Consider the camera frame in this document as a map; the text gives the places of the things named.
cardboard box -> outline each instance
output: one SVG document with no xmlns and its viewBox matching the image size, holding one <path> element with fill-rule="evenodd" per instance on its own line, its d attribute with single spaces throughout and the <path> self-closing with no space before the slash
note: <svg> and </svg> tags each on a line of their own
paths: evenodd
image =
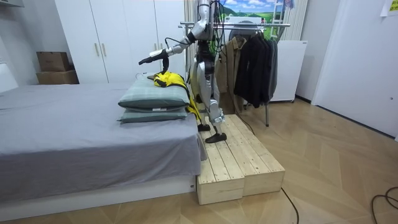
<svg viewBox="0 0 398 224">
<path fill-rule="evenodd" d="M 66 72 L 70 69 L 66 52 L 36 52 L 42 72 Z"/>
<path fill-rule="evenodd" d="M 41 85 L 79 84 L 76 70 L 67 72 L 39 72 L 36 75 Z"/>
</svg>

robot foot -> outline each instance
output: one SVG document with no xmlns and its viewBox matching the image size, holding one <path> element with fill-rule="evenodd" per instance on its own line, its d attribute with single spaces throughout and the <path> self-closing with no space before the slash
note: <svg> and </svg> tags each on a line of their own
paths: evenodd
<svg viewBox="0 0 398 224">
<path fill-rule="evenodd" d="M 226 140 L 226 134 L 215 134 L 212 137 L 206 138 L 205 142 L 206 143 L 216 143 L 219 141 L 225 141 Z"/>
<path fill-rule="evenodd" d="M 199 132 L 210 131 L 210 125 L 208 125 L 208 124 L 199 124 L 198 125 L 198 131 Z"/>
</svg>

green pillow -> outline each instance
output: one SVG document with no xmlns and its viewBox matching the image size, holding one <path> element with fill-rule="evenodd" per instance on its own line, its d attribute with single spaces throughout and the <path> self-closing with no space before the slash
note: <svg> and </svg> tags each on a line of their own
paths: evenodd
<svg viewBox="0 0 398 224">
<path fill-rule="evenodd" d="M 126 109 L 119 121 L 123 123 L 149 122 L 149 121 L 167 121 L 173 119 L 182 119 L 188 116 L 185 108 L 165 112 L 136 112 Z"/>
<path fill-rule="evenodd" d="M 119 106 L 123 108 L 142 112 L 176 110 L 188 104 L 189 99 L 184 88 L 158 87 L 147 78 L 136 80 L 119 101 Z"/>
</svg>

parquet floor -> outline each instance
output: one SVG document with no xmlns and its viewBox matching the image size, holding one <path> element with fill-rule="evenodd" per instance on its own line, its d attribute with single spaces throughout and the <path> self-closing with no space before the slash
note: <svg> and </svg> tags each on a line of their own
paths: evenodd
<svg viewBox="0 0 398 224">
<path fill-rule="evenodd" d="M 398 186 L 398 142 L 300 100 L 242 115 L 286 169 L 284 189 L 300 223 L 372 224 L 373 195 Z M 398 223 L 398 210 L 376 201 L 379 224 Z M 199 206 L 194 193 L 89 208 L 12 223 L 293 224 L 295 212 L 282 192 Z"/>
</svg>

baseboard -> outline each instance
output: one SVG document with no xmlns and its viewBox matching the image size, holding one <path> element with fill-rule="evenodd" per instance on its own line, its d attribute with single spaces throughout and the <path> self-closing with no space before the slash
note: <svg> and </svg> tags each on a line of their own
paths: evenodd
<svg viewBox="0 0 398 224">
<path fill-rule="evenodd" d="M 384 136 L 386 136 L 386 137 L 389 137 L 389 138 L 391 138 L 391 139 L 395 139 L 396 141 L 398 141 L 398 140 L 397 140 L 398 137 L 397 137 L 397 139 L 396 139 L 396 137 L 394 137 L 394 136 L 391 136 L 391 135 L 386 134 L 386 133 L 384 133 L 384 132 L 382 132 L 382 131 L 379 131 L 379 130 L 377 130 L 377 129 L 374 129 L 374 128 L 372 128 L 372 127 L 369 127 L 369 126 L 366 125 L 366 124 L 357 122 L 357 121 L 355 121 L 355 120 L 353 120 L 353 119 L 351 119 L 351 118 L 347 118 L 347 117 L 344 116 L 344 115 L 341 115 L 341 114 L 339 114 L 339 113 L 336 113 L 336 112 L 334 112 L 334 111 L 331 111 L 331 110 L 329 110 L 329 109 L 326 109 L 326 108 L 324 108 L 324 107 L 322 107 L 322 106 L 317 105 L 317 107 L 322 108 L 322 109 L 324 109 L 324 110 L 326 110 L 326 111 L 329 111 L 329 112 L 331 112 L 331 113 L 333 113 L 333 114 L 335 114 L 335 115 L 337 115 L 337 116 L 341 116 L 342 118 L 347 119 L 347 120 L 349 120 L 349 121 L 352 121 L 352 122 L 354 122 L 354 123 L 356 123 L 356 124 L 359 124 L 359 125 L 361 125 L 361 126 L 364 127 L 364 128 L 368 128 L 368 129 L 370 129 L 370 130 L 372 130 L 372 131 L 375 131 L 375 132 L 377 132 L 377 133 L 379 133 L 379 134 L 382 134 L 382 135 L 384 135 Z"/>
<path fill-rule="evenodd" d="M 309 100 L 309 99 L 306 99 L 306 98 L 304 98 L 304 97 L 302 97 L 302 96 L 298 96 L 298 95 L 296 95 L 296 98 L 297 98 L 297 99 L 300 99 L 300 100 L 302 100 L 302 101 L 304 101 L 304 102 L 306 102 L 306 103 L 309 103 L 309 104 L 311 104 L 311 100 Z"/>
</svg>

